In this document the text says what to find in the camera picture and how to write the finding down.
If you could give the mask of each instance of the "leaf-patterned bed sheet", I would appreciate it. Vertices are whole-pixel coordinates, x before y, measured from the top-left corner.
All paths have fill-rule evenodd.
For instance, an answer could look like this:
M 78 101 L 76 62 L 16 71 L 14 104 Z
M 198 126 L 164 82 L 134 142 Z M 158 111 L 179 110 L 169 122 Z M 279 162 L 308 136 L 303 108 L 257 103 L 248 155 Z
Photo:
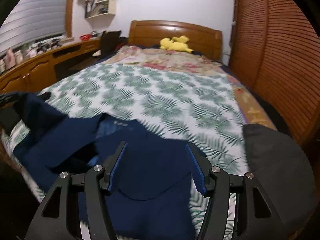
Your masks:
M 70 117 L 93 117 L 105 112 L 124 120 L 137 119 L 149 131 L 164 138 L 195 143 L 212 165 L 228 173 L 242 176 L 248 171 L 241 129 L 244 120 L 225 74 L 203 77 L 101 63 L 45 91 L 52 93 L 47 103 Z M 10 155 L 28 131 L 24 123 L 19 122 L 10 136 L 3 135 Z M 43 192 L 27 171 L 22 170 L 31 190 L 41 200 Z M 192 183 L 189 208 L 198 233 L 207 203 L 208 199 L 203 198 Z M 234 205 L 232 195 L 225 239 L 231 238 Z

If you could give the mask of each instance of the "wooden desk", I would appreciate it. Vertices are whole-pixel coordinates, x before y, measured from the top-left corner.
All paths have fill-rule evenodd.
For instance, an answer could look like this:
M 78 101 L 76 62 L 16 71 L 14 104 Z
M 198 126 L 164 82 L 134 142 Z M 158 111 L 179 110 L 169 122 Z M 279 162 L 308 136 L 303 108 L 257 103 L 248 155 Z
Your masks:
M 21 63 L 0 76 L 0 93 L 39 92 L 57 82 L 54 66 L 65 60 L 98 50 L 100 38 L 70 42 Z

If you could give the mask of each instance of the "wooden wardrobe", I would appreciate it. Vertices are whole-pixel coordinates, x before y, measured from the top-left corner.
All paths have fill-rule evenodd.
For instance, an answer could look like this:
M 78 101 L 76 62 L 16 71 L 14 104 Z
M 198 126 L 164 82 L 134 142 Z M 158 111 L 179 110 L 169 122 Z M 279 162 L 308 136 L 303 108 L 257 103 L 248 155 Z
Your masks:
M 320 38 L 293 0 L 236 0 L 229 65 L 305 145 L 320 125 Z

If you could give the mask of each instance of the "metal screw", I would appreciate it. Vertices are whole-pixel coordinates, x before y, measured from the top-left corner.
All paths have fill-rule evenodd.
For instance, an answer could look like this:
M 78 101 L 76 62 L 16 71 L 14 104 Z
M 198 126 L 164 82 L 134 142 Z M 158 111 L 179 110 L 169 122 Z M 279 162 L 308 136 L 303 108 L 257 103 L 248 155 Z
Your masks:
M 68 173 L 66 171 L 62 172 L 62 173 L 60 173 L 60 177 L 64 179 L 64 178 L 68 177 Z
M 213 167 L 211 168 L 211 170 L 212 170 L 213 172 L 220 172 L 220 171 L 221 171 L 221 169 L 220 169 L 219 167 L 217 167 L 217 166 L 213 166 Z
M 247 176 L 249 179 L 253 179 L 253 178 L 254 178 L 254 174 L 251 173 L 251 172 L 247 172 L 247 173 L 246 173 L 246 176 Z
M 103 167 L 102 167 L 101 165 L 96 165 L 96 166 L 93 167 L 93 169 L 94 169 L 95 171 L 101 171 L 102 168 L 103 168 Z

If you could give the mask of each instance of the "gray roller shade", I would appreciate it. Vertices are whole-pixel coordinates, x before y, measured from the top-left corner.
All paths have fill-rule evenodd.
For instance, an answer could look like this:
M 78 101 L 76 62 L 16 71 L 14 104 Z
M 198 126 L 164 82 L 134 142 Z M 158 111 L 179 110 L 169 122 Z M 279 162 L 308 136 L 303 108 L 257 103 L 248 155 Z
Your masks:
M 25 42 L 65 32 L 67 0 L 21 0 L 0 28 L 0 55 Z

